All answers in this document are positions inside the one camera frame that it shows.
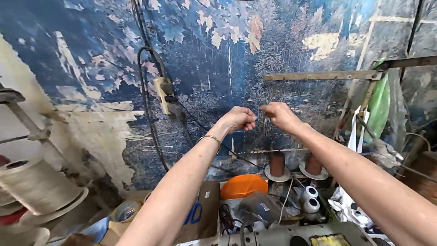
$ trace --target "electrical outlet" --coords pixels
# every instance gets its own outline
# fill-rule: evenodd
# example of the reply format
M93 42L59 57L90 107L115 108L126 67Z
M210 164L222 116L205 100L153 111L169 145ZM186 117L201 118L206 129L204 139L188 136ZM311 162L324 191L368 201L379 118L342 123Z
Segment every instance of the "electrical outlet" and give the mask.
M153 86L158 95L158 100L161 103L163 114L170 114L170 111L168 110L168 102L165 101L165 96L167 96L167 94L161 89L162 83L164 83L164 77L156 77L153 79Z

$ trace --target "gold bracelet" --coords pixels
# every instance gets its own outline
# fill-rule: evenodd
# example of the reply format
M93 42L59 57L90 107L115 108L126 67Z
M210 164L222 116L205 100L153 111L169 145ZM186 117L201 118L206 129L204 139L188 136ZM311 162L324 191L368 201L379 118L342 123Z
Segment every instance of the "gold bracelet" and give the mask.
M212 136L212 135L205 135L205 136L199 138L199 140L197 140L196 144L197 144L200 140L202 140L202 138L204 138L204 137L211 137L211 138L214 138L214 139L218 142L218 149L219 149L219 150L217 150L217 154L218 154L218 153L220 152L220 150L222 149L222 147L221 147L222 143L220 142L220 140L219 140L218 138L216 138L216 137L214 137L214 136Z

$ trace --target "orange plastic lid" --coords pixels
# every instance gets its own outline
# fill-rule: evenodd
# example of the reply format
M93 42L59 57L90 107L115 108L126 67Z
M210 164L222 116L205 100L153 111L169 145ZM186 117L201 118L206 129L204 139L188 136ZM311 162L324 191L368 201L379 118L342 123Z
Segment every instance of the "orange plastic lid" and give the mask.
M257 174L244 174L231 178L226 182L220 194L222 200L243 198L250 195L254 191L260 191L267 194L269 186L261 176Z

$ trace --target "hand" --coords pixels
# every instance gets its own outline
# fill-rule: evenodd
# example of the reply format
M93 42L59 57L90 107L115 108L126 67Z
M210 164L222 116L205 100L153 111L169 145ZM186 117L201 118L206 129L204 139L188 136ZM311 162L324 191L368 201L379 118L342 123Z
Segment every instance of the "hand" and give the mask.
M289 134L296 134L302 127L309 125L303 123L284 102L271 102L269 105L261 106L260 110L265 112L272 123Z
M256 119L257 117L250 109L235 106L223 115L223 117L217 121L216 125L227 129L226 134L231 134L237 129L243 129L245 131L252 130L256 126Z

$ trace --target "forearm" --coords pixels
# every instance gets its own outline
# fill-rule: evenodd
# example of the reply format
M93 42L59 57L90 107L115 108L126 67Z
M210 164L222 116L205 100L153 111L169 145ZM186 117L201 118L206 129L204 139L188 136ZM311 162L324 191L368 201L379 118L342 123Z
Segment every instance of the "forearm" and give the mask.
M217 123L207 135L223 140L227 129ZM161 179L123 234L119 246L171 245L205 179L219 143L204 137Z
M437 208L425 198L307 124L295 136L396 245L437 242Z

